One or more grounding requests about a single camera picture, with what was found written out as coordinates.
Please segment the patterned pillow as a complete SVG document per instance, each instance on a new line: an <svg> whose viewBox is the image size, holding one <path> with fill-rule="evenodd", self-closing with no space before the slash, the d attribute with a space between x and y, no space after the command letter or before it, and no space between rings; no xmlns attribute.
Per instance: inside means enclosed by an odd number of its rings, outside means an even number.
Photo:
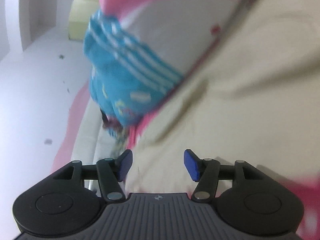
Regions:
<svg viewBox="0 0 320 240"><path fill-rule="evenodd" d="M115 140L112 146L110 157L116 159L119 157L126 149L129 139L129 129L128 128L108 128L109 135Z"/></svg>

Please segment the pink white headboard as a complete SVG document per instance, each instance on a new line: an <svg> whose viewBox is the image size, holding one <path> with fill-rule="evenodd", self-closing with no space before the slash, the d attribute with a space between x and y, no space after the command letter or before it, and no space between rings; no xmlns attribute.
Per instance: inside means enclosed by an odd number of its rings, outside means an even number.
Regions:
<svg viewBox="0 0 320 240"><path fill-rule="evenodd" d="M103 130L100 109L91 100L87 86L84 86L77 93L69 110L66 136L54 158L51 172L73 160L92 165L100 159L114 158L115 142Z"/></svg>

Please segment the blue pink floral quilt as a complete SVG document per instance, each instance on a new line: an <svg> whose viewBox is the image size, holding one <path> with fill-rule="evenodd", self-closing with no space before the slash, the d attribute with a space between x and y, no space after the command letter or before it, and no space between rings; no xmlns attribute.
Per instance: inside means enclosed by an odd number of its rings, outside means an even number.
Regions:
<svg viewBox="0 0 320 240"><path fill-rule="evenodd" d="M187 77L241 0L99 0L84 54L93 101L123 127L156 109Z"/></svg>

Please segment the yellow-green wardrobe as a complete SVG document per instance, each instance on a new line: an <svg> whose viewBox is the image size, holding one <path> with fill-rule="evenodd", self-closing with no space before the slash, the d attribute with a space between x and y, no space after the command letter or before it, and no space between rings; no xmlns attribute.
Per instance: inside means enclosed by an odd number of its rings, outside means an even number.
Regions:
<svg viewBox="0 0 320 240"><path fill-rule="evenodd" d="M99 8L99 0L73 0L68 19L70 40L82 41L91 15Z"/></svg>

